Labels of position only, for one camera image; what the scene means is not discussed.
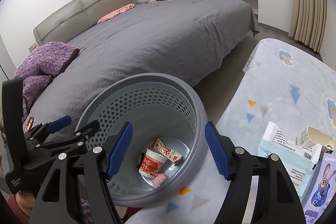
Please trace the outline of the person's left hand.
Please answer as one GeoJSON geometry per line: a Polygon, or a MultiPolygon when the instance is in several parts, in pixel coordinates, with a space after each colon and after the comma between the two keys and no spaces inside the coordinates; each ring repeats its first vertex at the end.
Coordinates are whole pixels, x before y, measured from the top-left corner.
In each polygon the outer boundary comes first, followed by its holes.
{"type": "Polygon", "coordinates": [[[22,223],[28,223],[35,203],[34,196],[25,191],[10,194],[8,204],[22,223]]]}

